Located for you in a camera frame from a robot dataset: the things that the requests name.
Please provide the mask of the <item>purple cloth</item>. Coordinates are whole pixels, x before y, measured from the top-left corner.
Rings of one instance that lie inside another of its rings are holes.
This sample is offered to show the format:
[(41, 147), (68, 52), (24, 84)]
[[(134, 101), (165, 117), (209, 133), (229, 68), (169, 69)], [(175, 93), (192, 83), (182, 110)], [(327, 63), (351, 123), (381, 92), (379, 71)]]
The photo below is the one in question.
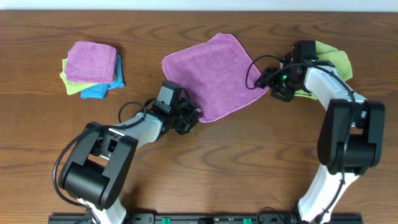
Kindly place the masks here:
[(186, 88), (201, 123), (217, 121), (258, 100), (268, 88), (249, 90), (245, 81), (260, 76), (235, 36), (218, 33), (209, 41), (174, 52), (162, 60), (168, 80)]

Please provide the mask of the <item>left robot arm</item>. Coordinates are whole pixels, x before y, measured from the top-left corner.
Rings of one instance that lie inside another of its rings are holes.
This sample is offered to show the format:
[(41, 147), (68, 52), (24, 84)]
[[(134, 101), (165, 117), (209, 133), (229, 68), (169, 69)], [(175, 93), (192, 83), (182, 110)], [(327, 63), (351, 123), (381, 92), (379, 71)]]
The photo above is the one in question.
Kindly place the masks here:
[(168, 131), (187, 134), (200, 110), (186, 98), (175, 104), (151, 98), (140, 103), (135, 117), (114, 125), (88, 123), (58, 156), (52, 183), (66, 203), (83, 207), (83, 223), (126, 223), (119, 195), (136, 151)]

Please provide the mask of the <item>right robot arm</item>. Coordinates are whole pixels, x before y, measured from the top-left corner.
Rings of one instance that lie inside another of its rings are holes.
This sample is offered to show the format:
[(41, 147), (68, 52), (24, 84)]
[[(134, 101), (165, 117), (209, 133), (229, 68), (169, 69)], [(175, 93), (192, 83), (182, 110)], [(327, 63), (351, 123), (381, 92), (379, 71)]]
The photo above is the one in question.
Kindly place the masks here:
[(314, 94), (326, 114), (317, 142), (320, 161), (305, 195), (296, 205), (297, 223), (328, 223), (347, 188), (381, 158), (385, 107), (355, 92), (328, 60), (282, 59), (268, 68), (253, 88), (270, 88), (284, 102), (297, 90)]

